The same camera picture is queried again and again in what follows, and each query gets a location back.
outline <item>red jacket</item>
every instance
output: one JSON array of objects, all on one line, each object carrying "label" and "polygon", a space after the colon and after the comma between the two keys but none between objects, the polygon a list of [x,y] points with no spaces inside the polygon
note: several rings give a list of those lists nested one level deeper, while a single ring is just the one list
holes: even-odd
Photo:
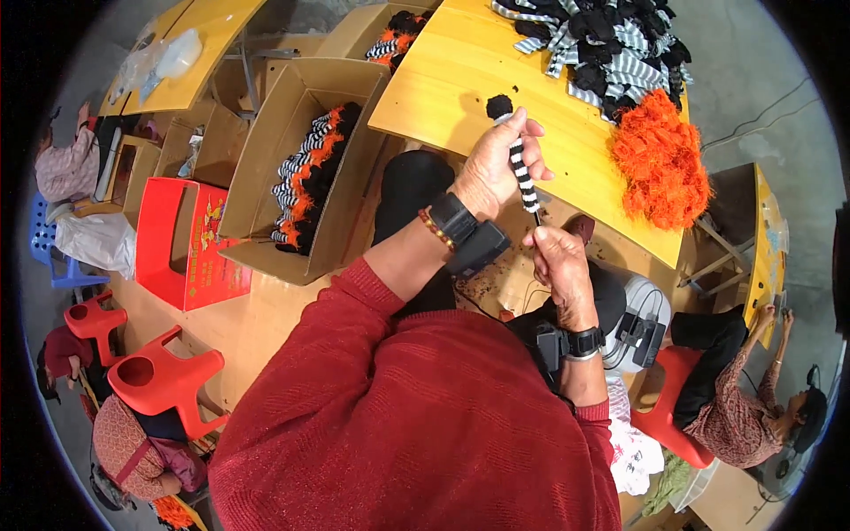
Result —
[{"label": "red jacket", "polygon": [[361,258],[304,309],[210,465],[224,526],[620,529],[608,402],[574,417],[504,326],[402,306]]}]

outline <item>red plastic stool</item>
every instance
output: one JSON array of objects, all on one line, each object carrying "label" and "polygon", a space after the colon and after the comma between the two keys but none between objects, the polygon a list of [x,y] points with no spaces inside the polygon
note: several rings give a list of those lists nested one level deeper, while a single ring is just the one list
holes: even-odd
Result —
[{"label": "red plastic stool", "polygon": [[664,386],[658,402],[648,413],[632,410],[632,426],[687,461],[694,468],[707,468],[714,455],[696,439],[673,426],[673,407],[682,386],[701,353],[690,348],[667,347],[658,352],[655,361],[664,367]]},{"label": "red plastic stool", "polygon": [[104,310],[100,303],[112,298],[112,290],[75,304],[65,310],[65,323],[71,333],[80,339],[93,338],[98,343],[100,363],[104,367],[114,365],[119,359],[109,349],[109,333],[127,322],[127,312],[122,309]]},{"label": "red plastic stool", "polygon": [[218,350],[189,359],[175,357],[165,344],[181,330],[175,325],[135,354],[121,358],[107,377],[118,398],[142,415],[176,407],[186,435],[193,441],[227,422],[228,415],[204,422],[196,399],[198,389],[224,367],[224,357]]}]

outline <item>gray floor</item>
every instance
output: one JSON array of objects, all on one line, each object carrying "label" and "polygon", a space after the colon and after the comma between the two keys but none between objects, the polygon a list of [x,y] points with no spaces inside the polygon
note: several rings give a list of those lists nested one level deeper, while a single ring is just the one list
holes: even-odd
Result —
[{"label": "gray floor", "polygon": [[[63,111],[54,124],[57,145],[72,140],[76,110],[86,98],[103,98],[128,49],[147,20],[175,0],[118,0],[93,25],[81,43],[76,60],[68,65],[67,83],[59,88],[56,104]],[[279,31],[287,21],[291,31],[329,31],[353,4],[369,0],[269,0],[250,24],[253,33]],[[756,0],[686,2],[671,0],[678,17],[673,30],[689,46],[694,63],[689,67],[696,84],[689,88],[691,116],[704,143],[727,137],[742,122],[780,99],[807,77],[793,47],[770,15]],[[767,126],[778,116],[798,110],[818,97],[806,81],[791,96],[767,112],[757,123],[741,127],[739,134]],[[769,128],[710,147],[704,163],[710,172],[756,161],[761,165],[782,213],[790,225],[790,255],[785,284],[797,321],[785,356],[777,394],[780,401],[804,388],[812,364],[821,369],[822,388],[828,393],[840,363],[842,342],[835,335],[830,294],[830,260],[834,210],[844,200],[835,136],[819,101]],[[35,186],[32,182],[31,193]],[[52,291],[49,272],[37,264],[27,249],[26,224],[20,225],[17,244],[25,336],[35,356],[45,335],[63,324],[61,313],[70,305],[70,293]],[[754,380],[769,362],[757,353],[747,369]],[[88,483],[91,429],[76,394],[59,387],[63,405],[47,406],[55,431],[77,474]],[[133,513],[106,513],[115,529],[159,528],[143,505]]]}]

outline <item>cardboard box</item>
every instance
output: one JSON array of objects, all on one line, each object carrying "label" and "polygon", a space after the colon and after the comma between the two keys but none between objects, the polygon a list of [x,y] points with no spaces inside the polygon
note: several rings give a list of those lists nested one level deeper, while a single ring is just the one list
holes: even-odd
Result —
[{"label": "cardboard box", "polygon": [[204,139],[191,178],[199,183],[228,188],[245,145],[248,122],[211,99],[198,100],[191,109],[174,114],[165,132],[154,175],[177,177],[191,154],[189,139],[200,125],[205,127]]},{"label": "cardboard box", "polygon": [[251,270],[218,251],[227,190],[188,179],[148,179],[136,235],[136,282],[181,311],[251,291]]},{"label": "cardboard box", "polygon": [[383,3],[352,9],[327,36],[316,51],[316,57],[365,60],[366,52],[377,42],[394,14],[399,11],[422,14],[436,9],[441,2],[442,0],[405,0],[402,3]]},{"label": "cardboard box", "polygon": [[[287,33],[282,37],[249,37],[247,49],[251,53],[258,50],[295,48],[301,54],[300,57],[313,57],[326,38],[326,33]],[[290,60],[252,57],[254,86],[261,105],[275,85],[283,67]],[[229,110],[235,113],[254,111],[241,61],[233,59],[220,61],[212,76],[211,86],[215,100]]]},{"label": "cardboard box", "polygon": [[[384,139],[367,123],[388,79],[386,66],[354,59],[293,59],[286,65],[248,135],[221,223],[222,236],[251,241],[219,254],[296,285],[307,285],[340,265]],[[310,256],[278,251],[269,238],[281,214],[271,194],[281,181],[277,169],[298,151],[315,118],[349,101],[363,111],[322,210]]]}]

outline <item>hand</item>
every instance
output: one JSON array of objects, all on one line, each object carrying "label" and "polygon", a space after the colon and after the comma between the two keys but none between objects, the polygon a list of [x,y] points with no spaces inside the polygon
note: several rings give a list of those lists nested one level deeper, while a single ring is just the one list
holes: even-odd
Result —
[{"label": "hand", "polygon": [[80,107],[80,111],[77,113],[76,117],[78,118],[76,121],[77,125],[80,125],[84,121],[88,120],[88,101],[82,104],[82,107]]},{"label": "hand", "polygon": [[794,311],[788,308],[782,313],[782,332],[788,336],[791,333],[791,325],[794,324]]},{"label": "hand", "polygon": [[776,307],[773,304],[765,304],[761,308],[758,309],[758,318],[756,322],[756,327],[765,329],[774,321],[774,315],[776,314]]},{"label": "hand", "polygon": [[528,111],[519,107],[507,121],[491,127],[475,144],[461,174],[449,188],[479,220],[495,219],[508,202],[519,198],[519,185],[513,174],[508,146],[522,136],[523,162],[535,181],[549,181],[555,173],[546,167],[538,137],[543,126],[528,120]]},{"label": "hand", "polygon": [[558,325],[572,332],[599,326],[581,238],[562,229],[537,227],[523,243],[535,247],[535,278],[552,289]]}]

